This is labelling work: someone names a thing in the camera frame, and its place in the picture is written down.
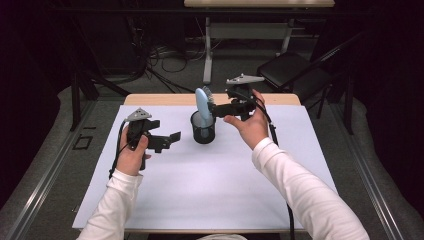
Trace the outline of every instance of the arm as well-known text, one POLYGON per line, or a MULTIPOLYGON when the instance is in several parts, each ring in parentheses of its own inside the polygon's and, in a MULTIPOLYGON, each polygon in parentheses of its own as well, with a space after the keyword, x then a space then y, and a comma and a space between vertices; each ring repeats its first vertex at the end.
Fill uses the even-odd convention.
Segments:
MULTIPOLYGON (((259 92, 253 93, 264 102, 259 92)), ((267 119, 259 109, 244 122, 234 116, 225 116, 224 121, 239 130, 253 150, 255 167, 280 191, 314 239, 369 239, 358 217, 337 193, 269 139, 267 119)))
MULTIPOLYGON (((128 129, 125 128, 122 135, 126 136, 127 132, 128 129)), ((138 187, 143 179, 139 169, 147 144, 147 137, 142 136, 135 151, 131 151, 126 147, 126 137, 121 137, 122 151, 116 169, 96 210, 78 237, 79 240, 124 239, 125 223, 134 209, 138 187)))

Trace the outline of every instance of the white long-sleeve shirt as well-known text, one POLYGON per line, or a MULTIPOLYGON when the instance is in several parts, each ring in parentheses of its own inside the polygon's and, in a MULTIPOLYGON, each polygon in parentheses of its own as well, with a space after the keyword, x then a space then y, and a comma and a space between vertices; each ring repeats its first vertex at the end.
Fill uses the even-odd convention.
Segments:
MULTIPOLYGON (((369 239, 358 217, 337 193, 271 139, 263 139, 254 148, 252 161, 279 190, 313 239, 369 239)), ((123 239, 124 225, 134 209, 141 180, 142 176, 128 176, 115 170, 78 239, 123 239)), ((237 236, 219 237, 224 240, 237 236)))

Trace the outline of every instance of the table leg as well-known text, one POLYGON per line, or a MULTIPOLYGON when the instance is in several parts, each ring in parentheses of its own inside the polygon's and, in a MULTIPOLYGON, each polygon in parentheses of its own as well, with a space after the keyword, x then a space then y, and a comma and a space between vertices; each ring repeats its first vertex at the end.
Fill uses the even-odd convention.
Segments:
POLYGON ((212 52, 211 52, 211 22, 210 18, 206 18, 206 45, 205 45, 205 51, 206 51, 206 60, 205 60, 205 70, 203 72, 203 83, 204 84, 210 84, 211 83, 211 75, 212 75, 212 52))
POLYGON ((281 47, 280 54, 287 52, 287 49, 289 48, 289 42, 290 42, 290 37, 292 34, 293 24, 294 24, 294 19, 290 19, 289 23, 287 24, 286 36, 284 37, 284 42, 283 42, 283 46, 281 47))

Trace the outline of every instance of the black chair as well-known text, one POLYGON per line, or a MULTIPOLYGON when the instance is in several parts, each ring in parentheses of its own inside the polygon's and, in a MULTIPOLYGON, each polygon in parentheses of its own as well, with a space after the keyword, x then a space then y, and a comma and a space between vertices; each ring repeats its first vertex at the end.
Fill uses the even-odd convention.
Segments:
POLYGON ((294 93, 299 97, 302 105, 311 97, 322 91, 318 101, 311 104, 311 109, 320 103, 317 118, 321 117, 322 107, 331 84, 347 74, 347 66, 338 67, 337 71, 331 69, 331 59, 341 52, 349 49, 361 37, 362 33, 355 35, 342 44, 334 47, 313 62, 310 62, 294 52, 285 52, 257 69, 258 76, 265 78, 275 92, 294 93))

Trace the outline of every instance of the right hand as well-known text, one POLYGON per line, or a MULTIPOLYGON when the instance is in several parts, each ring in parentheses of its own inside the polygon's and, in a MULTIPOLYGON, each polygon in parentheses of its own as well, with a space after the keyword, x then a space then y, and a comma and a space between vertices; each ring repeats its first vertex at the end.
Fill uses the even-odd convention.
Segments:
MULTIPOLYGON (((256 98, 261 100, 258 101, 258 103, 265 108, 263 105, 265 104, 265 100, 262 95, 254 89, 253 94, 256 96, 256 98)), ((256 108, 253 115, 244 122, 231 115, 225 116, 224 121, 233 125, 237 128, 237 130, 239 130, 243 141, 252 150, 262 139, 268 137, 268 121, 259 108, 256 108)))

